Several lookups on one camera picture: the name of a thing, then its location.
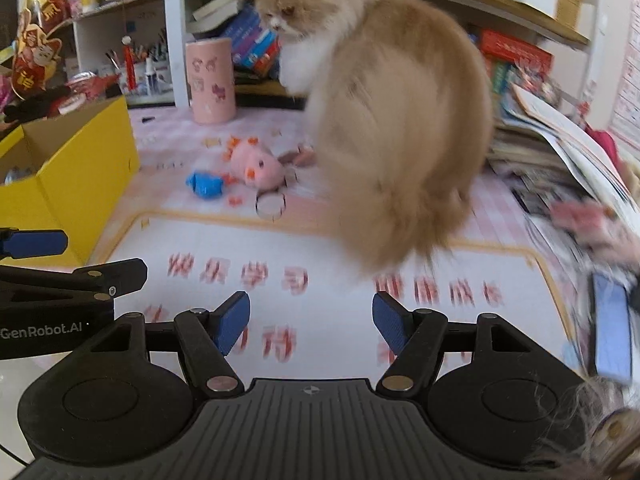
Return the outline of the yellow cardboard box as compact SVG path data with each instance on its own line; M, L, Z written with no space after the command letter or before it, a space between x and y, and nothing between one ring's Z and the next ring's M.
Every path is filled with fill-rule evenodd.
M12 169L29 174L2 183L1 225L62 230L68 246L59 256L4 262L46 269L83 266L139 168L122 96L18 126L1 141L1 175Z

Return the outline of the pink checkered tablecloth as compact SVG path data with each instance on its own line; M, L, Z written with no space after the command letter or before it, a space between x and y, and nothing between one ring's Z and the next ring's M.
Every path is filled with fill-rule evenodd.
M244 290L250 322L230 356L242 378L374 379L393 359L371 316L374 294L388 292L410 310L459 322L498 313L568 366L582 365L573 265L555 257L558 233L530 218L494 174L475 181L471 217L448 252L365 274L324 232L326 201L312 168L267 196L232 184L203 200L186 186L195 170L222 173L232 136L259 136L276 153L297 148L299 113L249 108L219 127L173 107L133 110L130 119L141 167L92 258L139 258L149 275L116 300L117 314L169 321Z

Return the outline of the blue toy piece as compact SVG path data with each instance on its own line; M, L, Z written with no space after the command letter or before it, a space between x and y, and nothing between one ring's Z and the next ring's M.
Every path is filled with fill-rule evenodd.
M204 171L190 174L186 178L186 186L203 200L213 200L224 194L224 178Z

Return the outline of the pink plush doll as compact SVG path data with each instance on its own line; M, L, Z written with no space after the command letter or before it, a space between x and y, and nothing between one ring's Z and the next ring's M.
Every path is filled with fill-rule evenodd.
M232 136L224 160L232 177L258 191L274 190L285 180L283 165L257 138Z

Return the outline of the black smartphone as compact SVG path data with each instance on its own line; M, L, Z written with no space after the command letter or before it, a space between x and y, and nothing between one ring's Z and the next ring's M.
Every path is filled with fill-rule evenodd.
M592 368L622 385L632 379L631 328L625 287L601 273L593 273Z

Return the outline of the pink plush slipper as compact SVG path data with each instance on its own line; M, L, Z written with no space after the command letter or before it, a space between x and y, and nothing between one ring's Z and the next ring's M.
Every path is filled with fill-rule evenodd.
M554 202L552 223L570 232L598 263L639 271L639 235L615 217L613 211L592 200Z

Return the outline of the stack of magazines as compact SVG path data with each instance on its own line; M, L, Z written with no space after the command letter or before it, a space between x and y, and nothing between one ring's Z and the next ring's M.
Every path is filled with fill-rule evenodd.
M497 174L519 174L536 193L561 185L608 207L631 232L639 232L639 206L611 157L592 136L518 84L498 105L488 162Z

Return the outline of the orange white fluffy cat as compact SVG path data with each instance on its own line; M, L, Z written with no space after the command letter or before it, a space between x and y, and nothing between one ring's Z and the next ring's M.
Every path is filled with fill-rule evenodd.
M424 0L254 0L303 96L336 236L369 272L448 246L494 132L484 58Z

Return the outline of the pink cylindrical cup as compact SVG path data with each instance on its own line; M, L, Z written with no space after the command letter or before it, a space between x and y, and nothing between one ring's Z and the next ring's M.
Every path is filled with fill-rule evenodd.
M193 117L198 124L224 124L235 116L231 48L231 39L227 37L186 44L186 80Z

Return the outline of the red dictionary book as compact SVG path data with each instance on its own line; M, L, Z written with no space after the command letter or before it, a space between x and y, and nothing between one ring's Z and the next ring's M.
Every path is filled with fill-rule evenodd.
M480 52L488 58L518 64L525 62L533 68L538 68L543 74L548 74L553 63L553 55L524 40L503 35L491 29L480 32Z

